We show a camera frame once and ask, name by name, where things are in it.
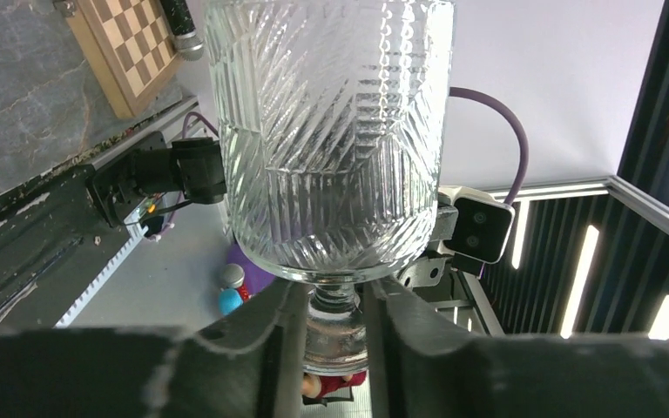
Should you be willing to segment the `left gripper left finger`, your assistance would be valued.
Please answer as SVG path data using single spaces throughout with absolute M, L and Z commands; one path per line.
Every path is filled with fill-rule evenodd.
M 212 325 L 0 332 L 0 417 L 296 417 L 307 287 L 276 280 Z

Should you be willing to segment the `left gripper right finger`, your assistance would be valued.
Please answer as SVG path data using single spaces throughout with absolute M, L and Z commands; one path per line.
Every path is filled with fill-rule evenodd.
M 376 417 L 669 417 L 669 340 L 474 334 L 392 279 L 363 303 Z

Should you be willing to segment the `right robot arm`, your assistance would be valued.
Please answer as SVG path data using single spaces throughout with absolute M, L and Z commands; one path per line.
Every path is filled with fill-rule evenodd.
M 86 186 L 112 227 L 123 226 L 142 201 L 169 192 L 184 197 L 181 206 L 217 204 L 226 194 L 220 142 L 189 138 L 168 145 L 154 131 L 99 167 Z

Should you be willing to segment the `clear glass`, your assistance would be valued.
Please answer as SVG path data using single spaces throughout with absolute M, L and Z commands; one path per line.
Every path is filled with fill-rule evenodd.
M 313 285 L 303 367 L 368 364 L 357 283 L 425 250 L 449 95 L 452 1 L 211 1 L 211 59 L 233 236 Z

